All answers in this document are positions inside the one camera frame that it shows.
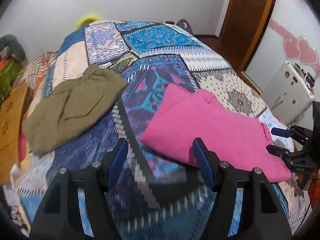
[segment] green fabric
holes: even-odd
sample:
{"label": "green fabric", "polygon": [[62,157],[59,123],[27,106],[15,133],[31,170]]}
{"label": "green fabric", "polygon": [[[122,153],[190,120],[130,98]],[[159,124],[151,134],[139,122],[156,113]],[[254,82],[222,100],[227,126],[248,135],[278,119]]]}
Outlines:
{"label": "green fabric", "polygon": [[78,137],[114,105],[126,85],[119,74],[96,64],[81,78],[60,83],[22,124],[33,153],[46,154]]}
{"label": "green fabric", "polygon": [[0,71],[0,106],[11,92],[12,84],[22,70],[18,61],[9,59],[4,68]]}

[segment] pink heart decoration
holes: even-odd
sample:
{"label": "pink heart decoration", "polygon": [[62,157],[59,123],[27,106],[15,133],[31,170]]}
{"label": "pink heart decoration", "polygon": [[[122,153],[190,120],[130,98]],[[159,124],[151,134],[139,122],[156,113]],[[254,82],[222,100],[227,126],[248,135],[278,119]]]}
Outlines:
{"label": "pink heart decoration", "polygon": [[277,26],[278,26],[278,23],[276,21],[274,21],[273,19],[270,19],[270,22],[269,22],[269,27],[272,29],[272,30],[276,30],[277,29]]}
{"label": "pink heart decoration", "polygon": [[319,63],[319,55],[316,50],[309,47],[309,43],[303,37],[298,38],[298,46],[301,51],[300,62],[306,65],[316,65]]}
{"label": "pink heart decoration", "polygon": [[298,49],[296,39],[284,39],[283,40],[283,49],[285,53],[285,58],[298,59],[301,57],[301,51]]}
{"label": "pink heart decoration", "polygon": [[316,75],[320,73],[320,64],[312,66],[313,70],[315,71]]}
{"label": "pink heart decoration", "polygon": [[279,33],[284,38],[290,38],[290,37],[286,37],[285,34],[286,34],[287,30],[281,25],[277,26],[276,32]]}

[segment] wooden furniture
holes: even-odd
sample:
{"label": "wooden furniture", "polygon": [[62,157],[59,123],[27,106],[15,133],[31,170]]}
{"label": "wooden furniture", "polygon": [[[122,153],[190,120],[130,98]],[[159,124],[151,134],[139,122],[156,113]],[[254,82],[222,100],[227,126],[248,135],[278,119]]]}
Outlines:
{"label": "wooden furniture", "polygon": [[12,166],[19,164],[20,122],[28,84],[12,92],[0,110],[0,185],[10,183]]}

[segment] white wall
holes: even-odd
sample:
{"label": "white wall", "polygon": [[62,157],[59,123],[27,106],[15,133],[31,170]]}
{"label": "white wall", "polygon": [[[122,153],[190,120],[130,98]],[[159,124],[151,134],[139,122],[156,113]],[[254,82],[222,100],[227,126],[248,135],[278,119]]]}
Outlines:
{"label": "white wall", "polygon": [[[320,24],[304,0],[276,0],[271,21],[276,21],[283,28],[276,32],[268,26],[263,39],[252,58],[245,75],[263,92],[269,82],[281,68],[283,62],[297,62],[306,72],[316,77],[311,65],[300,62],[300,59],[286,58],[283,42],[284,37],[279,33],[290,32],[294,37],[304,37],[311,49],[320,53]],[[320,101],[320,79],[316,79],[314,86],[316,101]],[[312,108],[301,115],[297,125],[313,128]]]}
{"label": "white wall", "polygon": [[195,34],[216,34],[226,0],[13,0],[0,19],[0,36],[13,34],[33,60],[59,49],[88,13],[102,19],[162,21],[186,19]]}
{"label": "white wall", "polygon": [[215,32],[215,35],[217,37],[219,37],[219,34],[221,32],[221,28],[222,28],[222,25],[223,25],[223,22],[224,22],[224,18],[226,17],[229,1],[230,0],[224,0],[224,2],[223,2],[223,7],[222,7],[222,10],[221,10],[221,14],[220,14],[220,17],[219,17],[219,22],[217,24],[217,29],[216,29],[216,32]]}

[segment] white patterned fabric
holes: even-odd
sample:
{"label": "white patterned fabric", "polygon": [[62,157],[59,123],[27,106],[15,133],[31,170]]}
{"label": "white patterned fabric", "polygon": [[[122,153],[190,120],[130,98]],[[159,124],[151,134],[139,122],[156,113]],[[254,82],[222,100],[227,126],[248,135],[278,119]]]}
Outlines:
{"label": "white patterned fabric", "polygon": [[186,32],[184,29],[180,28],[179,26],[177,25],[174,25],[174,24],[168,24],[168,23],[165,23],[164,25],[168,26],[169,28],[171,29],[174,29],[175,31],[177,31],[178,33],[181,33],[181,34],[184,34],[188,37],[193,37],[190,33]]}
{"label": "white patterned fabric", "polygon": [[140,58],[159,54],[180,55],[190,71],[230,68],[230,65],[218,53],[212,49],[197,46],[170,46],[150,49],[142,53],[137,52]]}
{"label": "white patterned fabric", "polygon": [[100,24],[100,23],[125,23],[124,21],[102,21],[102,20],[99,20],[99,21],[94,21],[92,23],[89,24],[89,26],[92,26],[92,25],[96,25],[96,24]]}
{"label": "white patterned fabric", "polygon": [[73,44],[57,57],[53,72],[52,90],[62,81],[81,77],[88,66],[84,41]]}
{"label": "white patterned fabric", "polygon": [[232,112],[257,117],[267,108],[257,93],[231,68],[193,72],[193,75],[201,88],[214,93],[218,101]]}
{"label": "white patterned fabric", "polygon": [[[271,132],[271,129],[274,127],[287,129],[286,126],[281,124],[280,121],[273,116],[270,109],[266,109],[258,118],[260,122],[263,122],[268,126],[270,132]],[[273,134],[271,134],[271,138],[275,143],[275,145],[287,148],[289,151],[294,152],[294,144],[291,138],[283,138]]]}
{"label": "white patterned fabric", "polygon": [[43,157],[29,154],[30,168],[23,175],[16,186],[18,194],[44,194],[48,188],[46,174],[54,160],[55,152],[46,154]]}
{"label": "white patterned fabric", "polygon": [[84,29],[89,64],[104,64],[129,51],[115,23],[100,23]]}

